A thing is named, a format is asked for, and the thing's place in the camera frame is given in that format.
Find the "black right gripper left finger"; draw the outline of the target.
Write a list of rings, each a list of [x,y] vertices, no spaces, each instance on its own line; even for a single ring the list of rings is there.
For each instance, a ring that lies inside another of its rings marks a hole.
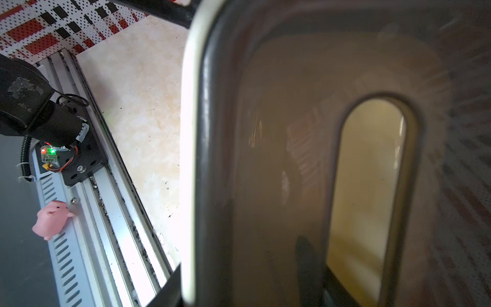
[[[164,287],[147,307],[182,307],[181,265],[177,266]]]

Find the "small pink object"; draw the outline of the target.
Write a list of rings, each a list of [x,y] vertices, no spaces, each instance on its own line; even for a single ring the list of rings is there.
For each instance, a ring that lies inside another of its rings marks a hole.
[[[49,241],[63,230],[69,217],[76,215],[70,212],[65,202],[49,202],[37,213],[37,221],[32,230],[39,237]]]

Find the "cream box dark lid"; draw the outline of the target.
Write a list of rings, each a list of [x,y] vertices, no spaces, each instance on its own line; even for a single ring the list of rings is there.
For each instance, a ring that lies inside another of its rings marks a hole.
[[[181,117],[185,306],[490,305],[490,2],[202,1]]]

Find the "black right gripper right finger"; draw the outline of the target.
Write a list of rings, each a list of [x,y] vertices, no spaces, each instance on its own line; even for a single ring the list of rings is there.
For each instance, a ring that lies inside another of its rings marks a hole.
[[[321,266],[313,245],[303,236],[296,241],[295,261],[301,306],[359,306],[330,268]]]

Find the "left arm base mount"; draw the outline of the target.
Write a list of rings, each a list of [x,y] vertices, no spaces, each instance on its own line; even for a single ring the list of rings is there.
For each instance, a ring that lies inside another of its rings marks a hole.
[[[76,94],[63,94],[56,103],[82,121],[81,136],[65,147],[54,147],[45,142],[34,144],[33,164],[41,175],[58,173],[65,185],[72,187],[107,165],[107,157],[89,117],[89,101]]]

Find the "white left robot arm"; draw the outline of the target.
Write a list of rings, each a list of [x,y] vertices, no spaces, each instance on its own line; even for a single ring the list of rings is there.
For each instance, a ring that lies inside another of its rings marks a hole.
[[[88,135],[87,121],[51,100],[55,89],[33,65],[1,56],[1,134],[68,147]]]

